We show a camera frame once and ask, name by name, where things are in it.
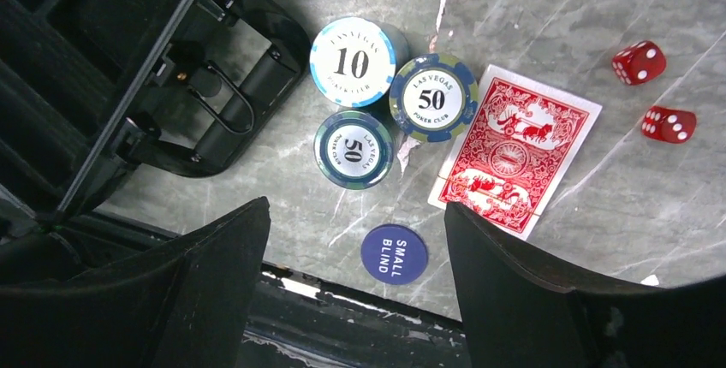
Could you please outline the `blue yellow chip stack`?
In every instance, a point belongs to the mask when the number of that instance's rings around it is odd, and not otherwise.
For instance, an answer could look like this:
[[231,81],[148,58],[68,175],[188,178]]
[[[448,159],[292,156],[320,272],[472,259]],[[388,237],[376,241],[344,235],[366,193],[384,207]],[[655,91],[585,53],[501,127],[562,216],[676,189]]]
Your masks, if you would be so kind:
[[470,68],[448,53],[428,53],[407,62],[389,90],[390,113],[399,128],[420,142],[444,142],[464,133],[479,105]]

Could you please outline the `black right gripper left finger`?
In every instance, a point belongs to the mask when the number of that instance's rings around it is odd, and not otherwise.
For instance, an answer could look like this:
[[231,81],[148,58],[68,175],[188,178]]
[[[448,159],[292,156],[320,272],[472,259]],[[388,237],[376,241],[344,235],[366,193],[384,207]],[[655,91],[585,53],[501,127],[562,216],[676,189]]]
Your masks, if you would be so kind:
[[1,246],[4,367],[233,367],[266,243],[260,197],[117,260],[35,227]]

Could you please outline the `green blue chip stack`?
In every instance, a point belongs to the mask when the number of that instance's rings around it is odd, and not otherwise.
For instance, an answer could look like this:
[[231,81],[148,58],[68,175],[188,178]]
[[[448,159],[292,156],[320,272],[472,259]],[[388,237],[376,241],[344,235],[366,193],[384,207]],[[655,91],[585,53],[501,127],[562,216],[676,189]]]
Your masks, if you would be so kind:
[[395,129],[383,117],[363,110],[342,110],[318,127],[313,152],[329,181],[348,190],[365,190],[390,172],[398,143]]

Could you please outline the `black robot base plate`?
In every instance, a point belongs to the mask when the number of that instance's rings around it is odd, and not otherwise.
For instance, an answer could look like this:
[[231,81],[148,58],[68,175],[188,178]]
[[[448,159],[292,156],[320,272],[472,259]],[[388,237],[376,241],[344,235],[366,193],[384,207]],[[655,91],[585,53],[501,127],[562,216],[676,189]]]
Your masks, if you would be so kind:
[[234,367],[468,367],[461,323],[376,295],[264,262],[268,211],[239,209],[217,219],[241,237],[229,246],[256,271],[215,269],[223,293],[205,301],[242,300],[245,330]]

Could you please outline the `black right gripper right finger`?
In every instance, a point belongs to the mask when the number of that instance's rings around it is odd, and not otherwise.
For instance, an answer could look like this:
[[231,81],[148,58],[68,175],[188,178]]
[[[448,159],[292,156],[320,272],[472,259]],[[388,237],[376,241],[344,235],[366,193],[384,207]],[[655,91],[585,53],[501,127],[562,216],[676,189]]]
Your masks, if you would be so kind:
[[460,203],[444,225],[475,367],[722,367],[725,280],[677,288],[587,270]]

